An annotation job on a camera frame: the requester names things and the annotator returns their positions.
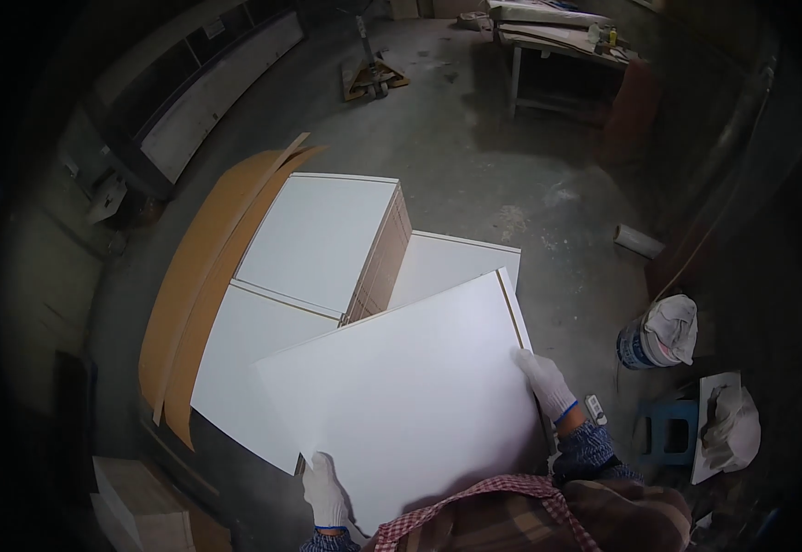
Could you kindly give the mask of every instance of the white knit glove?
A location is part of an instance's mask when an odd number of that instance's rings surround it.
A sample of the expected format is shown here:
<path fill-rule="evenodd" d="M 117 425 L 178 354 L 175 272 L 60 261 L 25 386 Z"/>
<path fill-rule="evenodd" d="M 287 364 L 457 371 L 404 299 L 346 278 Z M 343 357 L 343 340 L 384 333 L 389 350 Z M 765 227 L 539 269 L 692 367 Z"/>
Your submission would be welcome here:
<path fill-rule="evenodd" d="M 516 350 L 515 362 L 530 381 L 542 412 L 556 425 L 578 403 L 567 387 L 563 374 L 552 359 L 539 357 L 527 349 Z"/>
<path fill-rule="evenodd" d="M 306 466 L 303 472 L 303 489 L 303 498 L 312 505 L 316 528 L 345 528 L 348 517 L 345 499 L 328 455 L 323 452 L 312 455 L 312 466 Z"/>

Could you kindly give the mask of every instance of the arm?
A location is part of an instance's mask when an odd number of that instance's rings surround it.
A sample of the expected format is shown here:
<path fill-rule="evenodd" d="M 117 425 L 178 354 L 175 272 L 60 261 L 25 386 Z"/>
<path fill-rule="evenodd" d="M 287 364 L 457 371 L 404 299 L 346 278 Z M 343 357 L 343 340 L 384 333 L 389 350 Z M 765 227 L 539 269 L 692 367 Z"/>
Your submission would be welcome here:
<path fill-rule="evenodd" d="M 315 531 L 300 552 L 358 552 L 345 524 L 349 518 L 334 465 L 324 453 L 312 455 L 312 467 L 303 473 L 303 498 L 312 506 Z"/>
<path fill-rule="evenodd" d="M 643 481 L 642 475 L 616 458 L 605 427 L 593 425 L 585 418 L 553 360 L 520 350 L 517 365 L 530 381 L 542 411 L 557 427 L 561 456 L 554 461 L 554 481 L 558 486 L 574 479 Z"/>

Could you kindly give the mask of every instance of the checkered apron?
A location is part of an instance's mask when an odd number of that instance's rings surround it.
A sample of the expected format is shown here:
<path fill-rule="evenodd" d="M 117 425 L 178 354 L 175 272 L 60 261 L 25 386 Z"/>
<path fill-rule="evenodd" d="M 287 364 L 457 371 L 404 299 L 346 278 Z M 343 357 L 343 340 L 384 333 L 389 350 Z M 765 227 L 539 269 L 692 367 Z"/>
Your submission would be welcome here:
<path fill-rule="evenodd" d="M 600 547 L 597 546 L 594 539 L 591 538 L 570 512 L 560 489 L 552 485 L 550 478 L 539 475 L 500 475 L 492 477 L 469 487 L 461 493 L 456 493 L 450 498 L 445 498 L 433 506 L 420 508 L 417 511 L 400 516 L 395 521 L 381 524 L 376 533 L 374 552 L 395 552 L 398 541 L 403 536 L 428 523 L 447 504 L 468 496 L 493 493 L 495 491 L 507 491 L 542 499 L 542 505 L 545 506 L 545 510 L 548 511 L 554 521 L 561 525 L 567 524 L 572 529 L 572 534 L 576 538 L 578 545 L 582 547 L 583 552 L 600 552 Z"/>

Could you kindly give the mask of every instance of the person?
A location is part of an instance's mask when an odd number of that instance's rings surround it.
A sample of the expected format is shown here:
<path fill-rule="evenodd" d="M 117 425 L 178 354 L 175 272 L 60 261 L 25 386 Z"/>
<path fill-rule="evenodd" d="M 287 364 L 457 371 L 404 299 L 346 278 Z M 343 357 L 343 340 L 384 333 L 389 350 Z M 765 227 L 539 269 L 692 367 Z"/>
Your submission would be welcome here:
<path fill-rule="evenodd" d="M 552 477 L 509 475 L 482 481 L 435 506 L 380 526 L 368 549 L 638 550 L 670 552 L 689 543 L 692 515 L 682 495 L 646 487 L 643 476 L 616 458 L 606 428 L 582 412 L 557 365 L 517 352 L 542 411 L 557 428 Z M 315 529 L 300 552 L 358 552 L 349 513 L 330 458 L 312 457 L 303 474 L 304 499 Z"/>

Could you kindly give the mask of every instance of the table leg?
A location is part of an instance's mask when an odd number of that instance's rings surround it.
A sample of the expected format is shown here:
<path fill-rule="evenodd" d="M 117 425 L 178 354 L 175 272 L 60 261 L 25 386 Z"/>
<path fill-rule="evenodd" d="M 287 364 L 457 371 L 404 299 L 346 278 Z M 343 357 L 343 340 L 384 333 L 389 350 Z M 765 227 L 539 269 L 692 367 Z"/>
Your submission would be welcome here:
<path fill-rule="evenodd" d="M 517 109 L 517 85 L 520 81 L 520 46 L 514 47 L 514 62 L 511 64 L 511 99 L 508 106 L 511 112 L 511 118 L 514 118 L 515 110 Z"/>

